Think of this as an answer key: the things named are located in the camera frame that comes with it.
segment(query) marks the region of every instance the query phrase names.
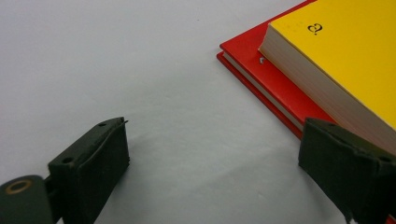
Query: printed number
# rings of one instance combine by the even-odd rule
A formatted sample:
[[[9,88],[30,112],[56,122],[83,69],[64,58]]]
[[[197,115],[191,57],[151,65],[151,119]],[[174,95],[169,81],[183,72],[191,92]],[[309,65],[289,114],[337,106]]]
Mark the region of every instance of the printed number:
[[[308,30],[314,33],[315,35],[317,34],[317,32],[321,31],[322,29],[323,27],[319,23],[315,23],[313,25],[308,26]]]

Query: white table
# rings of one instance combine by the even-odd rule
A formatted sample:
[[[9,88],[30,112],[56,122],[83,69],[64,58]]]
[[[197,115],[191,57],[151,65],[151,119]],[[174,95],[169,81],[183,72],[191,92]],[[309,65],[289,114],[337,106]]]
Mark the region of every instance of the white table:
[[[216,59],[301,0],[2,1],[0,183],[124,116],[132,163],[96,223],[344,223],[299,140]]]

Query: yellow book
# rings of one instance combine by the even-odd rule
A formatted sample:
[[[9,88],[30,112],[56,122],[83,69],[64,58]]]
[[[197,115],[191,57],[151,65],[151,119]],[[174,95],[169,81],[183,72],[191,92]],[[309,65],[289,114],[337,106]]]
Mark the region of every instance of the yellow book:
[[[396,155],[396,1],[318,0],[260,51],[340,125]]]

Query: stack of books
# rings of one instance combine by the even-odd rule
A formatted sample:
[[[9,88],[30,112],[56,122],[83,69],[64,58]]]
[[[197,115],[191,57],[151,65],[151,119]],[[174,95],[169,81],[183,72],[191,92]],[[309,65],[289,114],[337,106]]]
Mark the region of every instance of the stack of books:
[[[324,119],[396,155],[395,11],[305,1],[220,44],[218,59],[296,136]]]

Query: red book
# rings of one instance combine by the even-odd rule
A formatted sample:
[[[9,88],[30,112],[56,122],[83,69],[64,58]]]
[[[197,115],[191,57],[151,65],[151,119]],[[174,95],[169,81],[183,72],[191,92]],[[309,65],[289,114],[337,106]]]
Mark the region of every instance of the red book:
[[[218,59],[299,138],[307,117],[334,121],[273,64],[265,60],[258,48],[270,21],[310,2],[312,1],[305,1],[220,44],[223,51],[218,54]]]

